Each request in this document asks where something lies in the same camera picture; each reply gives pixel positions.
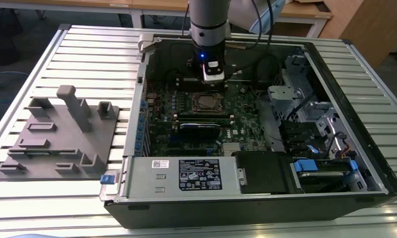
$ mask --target warning label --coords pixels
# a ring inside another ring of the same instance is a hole
[[[179,190],[221,190],[218,160],[179,160]]]

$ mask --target floor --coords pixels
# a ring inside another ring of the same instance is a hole
[[[131,27],[130,17],[127,15],[117,15],[109,13],[85,13],[85,12],[61,12],[46,11],[46,18],[39,20],[33,10],[18,11],[18,21],[22,26],[22,33],[13,37],[13,42],[21,54],[18,62],[0,66],[0,71],[21,71],[30,73],[42,51],[55,33],[55,29],[61,23],[75,25],[95,25],[113,27]],[[145,17],[145,26],[158,29],[181,29],[182,17],[159,17],[159,23],[154,24],[151,17]],[[393,56],[387,56],[377,73],[383,79],[385,84],[397,96],[397,60]],[[0,75],[0,101],[10,101],[15,96],[18,89],[23,83],[25,76],[19,74]],[[0,103],[0,119],[6,111],[9,103]]]

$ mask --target metal bracket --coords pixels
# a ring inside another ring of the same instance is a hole
[[[150,33],[142,33],[139,35],[138,39],[138,51],[139,53],[147,52],[150,49],[153,49],[154,42],[154,34]]]
[[[245,169],[237,168],[238,183],[241,186],[246,185]]]

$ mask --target aluminum extrusion table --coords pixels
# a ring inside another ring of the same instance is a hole
[[[119,169],[129,108],[143,32],[179,31],[70,26],[57,31],[0,122],[0,163],[17,140],[31,96],[50,97],[61,84],[74,85],[89,105],[111,101],[121,108],[107,169]],[[233,34],[233,38],[255,38]],[[397,99],[351,45],[339,40],[274,37],[311,42],[397,175]],[[42,234],[59,237],[147,235],[149,237],[397,237],[397,202],[366,208],[333,221],[185,229],[126,230],[98,200],[98,181],[0,181],[0,237]]]

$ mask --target blue clip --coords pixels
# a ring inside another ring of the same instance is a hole
[[[357,166],[355,161],[354,160],[350,160],[349,164],[350,164],[350,167],[351,167],[351,171],[357,171],[358,170],[358,166]]]
[[[318,150],[313,146],[306,145],[306,147],[310,149],[313,154],[318,154]]]
[[[114,184],[114,175],[101,175],[99,184]]]
[[[314,160],[297,160],[294,162],[295,172],[311,172],[317,171],[317,166]]]

